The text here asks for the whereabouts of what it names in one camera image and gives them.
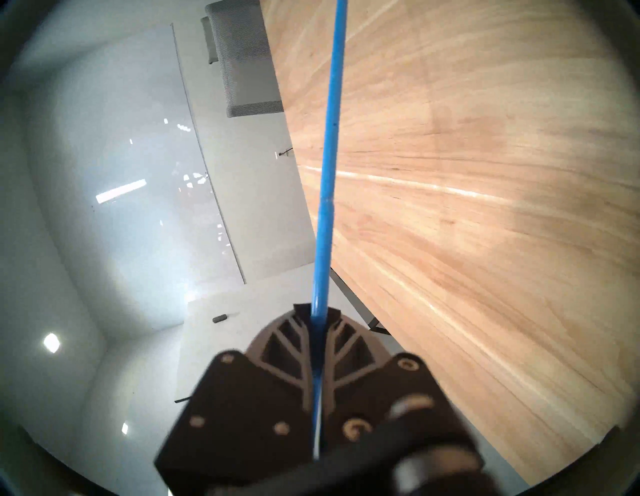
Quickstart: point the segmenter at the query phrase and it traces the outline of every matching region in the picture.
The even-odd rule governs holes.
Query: white wall
[[[247,282],[313,261],[314,235],[283,113],[227,118],[218,63],[208,64],[200,19],[207,0],[66,0],[14,64],[23,89],[100,44],[173,23],[205,163]]]
[[[181,337],[179,326],[109,348],[87,397],[74,470],[120,496],[166,496],[153,461],[184,407],[173,402]]]
[[[25,100],[38,201],[107,338],[182,324],[185,298],[244,285],[193,132],[169,24],[81,56]],[[139,189],[97,200],[140,180]]]
[[[0,401],[33,439],[68,461],[106,342],[45,226],[23,145],[18,100],[0,96]],[[42,341],[55,333],[52,354]]]

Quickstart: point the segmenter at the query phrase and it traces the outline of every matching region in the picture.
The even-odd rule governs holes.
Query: blue rod
[[[329,73],[329,96],[326,104],[324,125],[324,149],[322,176],[320,179],[320,205],[318,207],[316,266],[314,288],[311,297],[311,369],[314,385],[314,439],[318,412],[321,409],[321,385],[324,368],[324,344],[326,342],[326,315],[329,300],[329,270],[331,268],[331,245],[333,241],[333,191],[335,189],[335,159],[338,153],[340,127],[340,100],[342,98],[342,69],[344,66],[344,44],[347,31],[347,0],[337,0],[335,27],[333,29],[333,51]]]

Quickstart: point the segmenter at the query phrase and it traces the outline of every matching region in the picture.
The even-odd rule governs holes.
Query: wooden tabletop
[[[315,222],[335,1],[262,10]],[[332,266],[529,483],[636,399],[639,172],[573,2],[349,2]]]

